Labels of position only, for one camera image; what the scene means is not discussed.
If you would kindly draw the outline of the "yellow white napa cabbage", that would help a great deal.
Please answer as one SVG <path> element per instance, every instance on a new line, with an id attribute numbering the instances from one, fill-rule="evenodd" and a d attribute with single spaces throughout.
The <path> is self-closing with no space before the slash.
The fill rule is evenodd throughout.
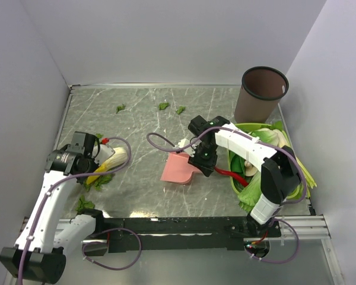
<path id="1" fill-rule="evenodd" d="M 112 149 L 115 151 L 114 155 L 99 165 L 94 173 L 108 172 L 127 161 L 128 152 L 123 147 L 116 147 Z"/>

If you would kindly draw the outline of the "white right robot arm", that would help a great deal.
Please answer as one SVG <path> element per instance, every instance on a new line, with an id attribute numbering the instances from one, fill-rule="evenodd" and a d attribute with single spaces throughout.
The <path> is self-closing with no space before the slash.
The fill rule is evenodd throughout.
<path id="1" fill-rule="evenodd" d="M 217 163 L 217 148 L 225 148 L 244 158 L 260 172 L 262 194 L 249 212 L 248 232 L 261 236 L 268 229 L 268 222 L 287 196 L 299 185 L 306 186 L 306 179 L 290 147 L 276 147 L 262 142 L 231 123 L 222 116 L 207 121 L 198 115 L 188 125 L 188 130 L 200 141 L 193 149 L 188 163 L 210 176 Z"/>

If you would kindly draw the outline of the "pink plastic dustpan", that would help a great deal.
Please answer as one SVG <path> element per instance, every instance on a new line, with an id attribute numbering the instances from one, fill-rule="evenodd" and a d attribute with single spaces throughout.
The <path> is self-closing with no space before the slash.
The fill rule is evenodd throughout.
<path id="1" fill-rule="evenodd" d="M 163 182 L 187 184 L 196 173 L 201 171 L 189 164 L 186 153 L 169 153 L 160 180 Z"/>

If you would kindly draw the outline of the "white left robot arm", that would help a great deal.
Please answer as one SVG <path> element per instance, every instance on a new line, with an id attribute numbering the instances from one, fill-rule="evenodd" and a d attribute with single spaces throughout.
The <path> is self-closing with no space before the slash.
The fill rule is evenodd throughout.
<path id="1" fill-rule="evenodd" d="M 75 132 L 71 143 L 47 157 L 43 185 L 31 216 L 15 241 L 4 247 L 0 262 L 19 284 L 24 280 L 55 284 L 66 266 L 66 256 L 87 236 L 104 235 L 100 210 L 81 210 L 75 220 L 56 236 L 63 208 L 72 190 L 83 183 L 115 151 L 86 132 Z"/>

